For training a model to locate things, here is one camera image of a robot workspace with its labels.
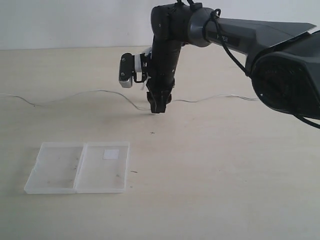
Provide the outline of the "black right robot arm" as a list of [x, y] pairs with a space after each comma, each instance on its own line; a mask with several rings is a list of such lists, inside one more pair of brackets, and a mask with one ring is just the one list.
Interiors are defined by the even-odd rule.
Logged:
[[270, 109], [319, 128], [320, 33], [306, 22], [222, 18], [220, 9], [200, 2], [155, 6], [150, 15], [153, 41], [148, 56], [147, 100], [164, 113], [172, 99], [180, 51], [185, 45], [223, 47], [251, 80], [258, 99]]

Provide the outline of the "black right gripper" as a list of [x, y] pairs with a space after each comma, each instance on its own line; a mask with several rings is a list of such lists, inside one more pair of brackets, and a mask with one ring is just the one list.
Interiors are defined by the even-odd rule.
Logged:
[[151, 79], [147, 82], [146, 93], [152, 113], [165, 113], [167, 104], [172, 101], [170, 92], [175, 85], [175, 72], [181, 48], [182, 42], [178, 40], [154, 39], [152, 42], [148, 67]]

